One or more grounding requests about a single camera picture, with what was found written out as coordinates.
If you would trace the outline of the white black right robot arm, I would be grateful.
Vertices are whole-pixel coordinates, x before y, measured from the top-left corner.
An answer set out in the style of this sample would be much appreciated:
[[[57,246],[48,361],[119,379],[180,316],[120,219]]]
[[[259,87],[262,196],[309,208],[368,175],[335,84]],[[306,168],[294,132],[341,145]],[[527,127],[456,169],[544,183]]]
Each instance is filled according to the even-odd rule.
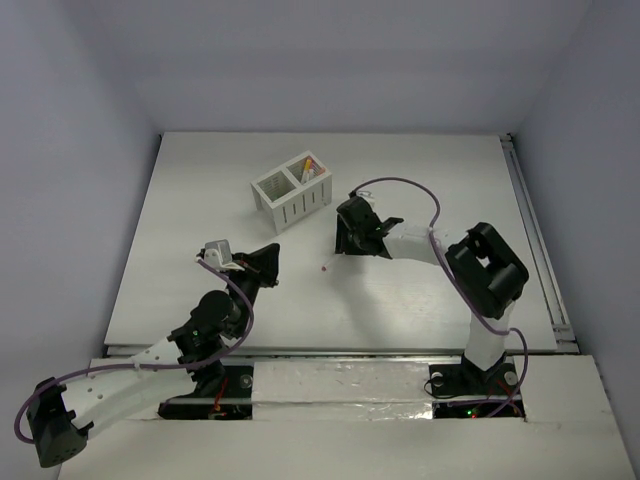
[[[337,208],[337,254],[414,260],[443,269],[467,304],[467,345],[457,364],[430,367],[427,384],[439,399],[488,395],[505,373],[509,316],[529,280],[524,263],[490,224],[480,222],[457,240],[432,226],[402,218],[381,220],[353,196]]]

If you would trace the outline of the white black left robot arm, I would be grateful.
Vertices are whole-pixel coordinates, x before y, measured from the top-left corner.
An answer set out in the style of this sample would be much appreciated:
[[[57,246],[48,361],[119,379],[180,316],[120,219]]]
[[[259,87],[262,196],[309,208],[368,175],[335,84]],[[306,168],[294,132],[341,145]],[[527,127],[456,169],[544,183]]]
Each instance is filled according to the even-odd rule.
[[[247,339],[260,290],[278,284],[280,246],[234,253],[208,242],[196,263],[224,282],[205,293],[187,321],[119,364],[40,382],[21,408],[39,465],[53,468],[84,450],[114,423],[185,395],[214,397],[225,381],[223,358]]]

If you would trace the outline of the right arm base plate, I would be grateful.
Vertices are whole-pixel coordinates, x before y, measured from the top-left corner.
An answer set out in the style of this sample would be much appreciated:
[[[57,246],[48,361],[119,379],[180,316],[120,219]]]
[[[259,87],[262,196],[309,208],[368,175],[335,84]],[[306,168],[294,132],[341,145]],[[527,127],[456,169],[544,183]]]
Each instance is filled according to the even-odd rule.
[[[435,399],[449,400],[458,397],[489,397],[507,394],[513,387],[508,380],[518,382],[515,366],[504,363],[488,373],[462,364],[433,364],[425,389]]]

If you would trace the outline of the yellow capped white marker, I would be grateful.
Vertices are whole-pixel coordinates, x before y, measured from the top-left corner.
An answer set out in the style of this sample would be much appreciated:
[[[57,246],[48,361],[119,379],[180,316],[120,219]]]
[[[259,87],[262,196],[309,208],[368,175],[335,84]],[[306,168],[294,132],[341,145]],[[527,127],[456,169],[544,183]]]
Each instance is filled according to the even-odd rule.
[[[307,171],[308,171],[308,169],[310,168],[310,166],[311,166],[312,164],[313,164],[313,159],[312,159],[310,156],[308,156],[308,157],[305,159],[305,164],[304,164],[303,173],[302,173],[302,177],[301,177],[301,180],[302,180],[302,183],[303,183],[303,184],[305,184],[305,183],[307,183],[307,182],[309,181],[309,180],[307,179],[307,177],[308,177],[308,173],[307,173]]]

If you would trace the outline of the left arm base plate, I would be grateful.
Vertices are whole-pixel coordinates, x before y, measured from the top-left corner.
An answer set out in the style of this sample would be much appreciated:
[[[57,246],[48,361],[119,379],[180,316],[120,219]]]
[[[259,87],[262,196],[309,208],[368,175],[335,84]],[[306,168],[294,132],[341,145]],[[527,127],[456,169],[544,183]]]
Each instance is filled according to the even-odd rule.
[[[164,420],[251,420],[253,415],[253,365],[228,365],[216,394],[193,392],[159,405]]]

